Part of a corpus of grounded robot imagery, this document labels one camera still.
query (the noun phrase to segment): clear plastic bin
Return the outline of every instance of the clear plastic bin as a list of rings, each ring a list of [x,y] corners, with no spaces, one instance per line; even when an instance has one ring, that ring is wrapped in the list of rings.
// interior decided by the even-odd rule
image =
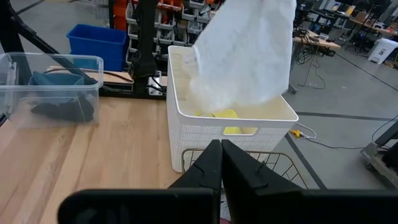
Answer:
[[[16,128],[98,122],[103,59],[84,55],[0,55],[0,111]]]

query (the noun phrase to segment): yellow sponge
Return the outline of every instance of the yellow sponge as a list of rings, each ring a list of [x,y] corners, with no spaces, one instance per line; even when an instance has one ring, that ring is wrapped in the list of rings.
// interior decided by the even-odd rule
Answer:
[[[212,114],[201,114],[200,111],[197,111],[195,116],[206,116],[213,118],[239,118],[234,110],[223,110]],[[224,130],[224,134],[242,134],[242,130],[239,127],[227,127]]]

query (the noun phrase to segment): blue plastic bin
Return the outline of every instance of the blue plastic bin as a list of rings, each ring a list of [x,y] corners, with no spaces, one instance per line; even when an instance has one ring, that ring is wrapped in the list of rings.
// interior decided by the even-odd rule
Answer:
[[[78,24],[67,37],[73,54],[94,55],[104,60],[123,60],[126,56],[127,33],[122,30]]]

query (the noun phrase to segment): desk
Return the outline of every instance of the desk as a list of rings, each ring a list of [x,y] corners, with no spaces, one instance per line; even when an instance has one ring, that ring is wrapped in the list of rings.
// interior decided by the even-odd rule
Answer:
[[[312,32],[310,30],[308,30],[308,35],[310,37],[318,36],[318,34]],[[292,59],[290,61],[290,72],[293,70],[294,65],[296,63],[295,58],[300,52],[301,44],[310,44],[310,45],[315,45],[315,46],[319,45],[320,47],[327,47],[329,49],[339,49],[339,48],[341,48],[341,46],[338,45],[338,44],[335,44],[333,42],[327,42],[327,41],[321,40],[321,39],[319,39],[319,42],[315,42],[315,41],[312,41],[312,40],[307,41],[307,40],[302,39],[300,37],[294,37],[293,38],[293,45],[294,46],[293,46],[293,51],[292,51]],[[289,91],[291,91],[293,94],[296,94],[296,92],[298,90],[296,89],[296,87],[294,87],[294,86],[289,84]]]
[[[77,190],[167,188],[180,177],[165,101],[100,98],[99,125],[15,130],[6,121],[0,137],[0,223],[57,223]]]
[[[319,36],[318,34],[312,32],[310,30],[308,30],[308,35],[310,37]],[[321,39],[319,40],[319,43],[318,43],[318,42],[315,42],[315,41],[308,42],[308,41],[306,41],[304,39],[301,39],[300,37],[294,37],[293,38],[293,42],[295,42],[295,43],[303,43],[303,44],[319,45],[320,47],[327,47],[327,48],[330,48],[330,49],[339,49],[339,48],[341,48],[340,45],[338,45],[338,44],[335,44],[333,42],[327,42],[327,41],[321,40]]]
[[[359,21],[357,21],[356,19],[349,19],[351,22],[354,22],[356,25],[357,24],[359,24],[359,25],[362,25],[362,23],[363,22],[359,22]],[[367,24],[367,23],[365,23],[365,24],[363,24],[363,26],[365,26],[365,27],[367,27],[367,28],[370,28],[370,29],[372,29],[372,30],[375,30],[375,31],[378,31],[379,33],[381,33],[381,34],[384,34],[384,35],[394,35],[394,36],[398,36],[398,33],[394,33],[394,32],[390,32],[390,31],[388,31],[388,30],[386,30],[386,29],[380,29],[380,28],[375,28],[375,27],[371,27],[369,24]]]

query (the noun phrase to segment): black pole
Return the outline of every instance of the black pole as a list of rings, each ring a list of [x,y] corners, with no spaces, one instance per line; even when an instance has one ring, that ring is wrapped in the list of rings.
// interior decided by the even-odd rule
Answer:
[[[148,78],[156,72],[155,58],[152,55],[155,36],[155,8],[157,0],[139,1],[138,18],[138,58],[129,67],[129,74],[134,80],[133,89],[136,93],[145,94]]]

